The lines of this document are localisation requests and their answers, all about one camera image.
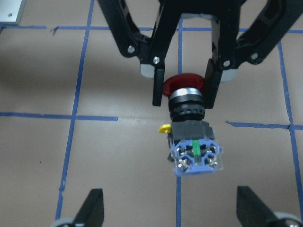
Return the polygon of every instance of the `robotic hand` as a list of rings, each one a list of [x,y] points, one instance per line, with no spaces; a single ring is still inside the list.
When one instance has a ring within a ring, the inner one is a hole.
[[[141,74],[153,78],[154,106],[162,94],[169,98],[171,125],[168,134],[178,176],[214,172],[221,147],[209,124],[202,121],[205,109],[214,106],[220,82],[236,77],[243,62],[260,64],[303,13],[302,0],[268,0],[251,27],[238,39],[242,4],[246,0],[159,0],[160,8],[151,37],[140,33],[125,0],[98,0],[124,57],[137,56]],[[164,83],[165,57],[181,17],[204,17],[212,25],[212,57],[204,78],[180,74]]]

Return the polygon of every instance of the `screw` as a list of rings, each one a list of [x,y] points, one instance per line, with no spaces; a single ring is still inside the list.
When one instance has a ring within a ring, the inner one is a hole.
[[[135,48],[131,45],[127,48],[127,52],[129,52],[129,53],[134,53],[134,51],[135,51]]]
[[[230,64],[231,64],[231,62],[228,60],[228,61],[225,61],[225,62],[223,63],[223,66],[224,66],[224,67],[228,67]]]
[[[153,61],[153,63],[158,64],[160,62],[160,58],[156,56],[153,58],[152,61]]]
[[[258,55],[257,53],[254,53],[254,54],[251,55],[250,58],[251,58],[252,60],[256,60],[258,57],[259,57],[259,55]]]

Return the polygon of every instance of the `yellow plastic piece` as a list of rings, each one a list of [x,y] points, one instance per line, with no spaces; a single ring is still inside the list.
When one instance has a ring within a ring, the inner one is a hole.
[[[164,124],[162,125],[159,130],[159,133],[165,133],[165,134],[169,134],[171,132],[171,124]]]

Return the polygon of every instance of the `vertical blue tape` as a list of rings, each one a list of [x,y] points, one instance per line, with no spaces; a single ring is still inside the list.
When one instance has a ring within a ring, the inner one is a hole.
[[[57,203],[55,219],[60,218],[61,211],[62,211],[62,204],[63,204],[62,193],[65,190],[67,170],[68,170],[68,164],[69,164],[70,154],[71,154],[71,144],[72,144],[72,138],[73,138],[73,134],[74,134],[75,121],[77,118],[77,110],[78,110],[78,103],[79,103],[79,97],[80,97],[83,66],[84,66],[84,61],[85,61],[85,53],[86,53],[86,49],[87,49],[87,44],[88,44],[88,40],[89,40],[89,27],[91,24],[93,8],[94,8],[94,0],[91,0],[90,6],[89,6],[89,15],[88,15],[88,20],[87,20],[87,25],[86,25],[86,31],[85,31],[84,41],[83,41],[83,46],[82,46],[82,51],[81,51],[80,63],[79,63],[75,99],[74,99],[74,105],[72,108],[70,131],[69,131],[69,135],[68,135],[68,139],[67,139],[67,145],[66,145],[65,158],[64,158],[64,164],[63,164],[63,170],[62,170],[61,184],[60,184],[60,188],[59,188],[59,196],[58,196],[58,203]]]
[[[182,51],[183,51],[183,20],[179,21],[178,29],[178,74],[182,73]],[[182,221],[182,186],[181,177],[176,180],[176,227],[181,227]]]
[[[302,191],[302,181],[301,181],[298,148],[297,148],[297,143],[296,143],[296,138],[295,138],[295,131],[293,128],[294,121],[293,121],[292,109],[291,109],[291,105],[290,105],[290,97],[289,97],[289,90],[288,90],[288,84],[287,84],[287,78],[286,78],[283,48],[282,48],[281,42],[279,42],[277,46],[278,46],[279,56],[280,56],[280,66],[281,66],[281,74],[282,74],[282,80],[283,80],[283,89],[284,89],[286,109],[287,109],[287,114],[288,114],[290,125],[291,125],[289,132],[290,132],[292,151],[293,151],[294,173],[295,173],[296,184],[297,184],[297,193],[298,193],[298,198],[299,198],[300,214],[301,214],[301,219],[303,220],[303,191]]]

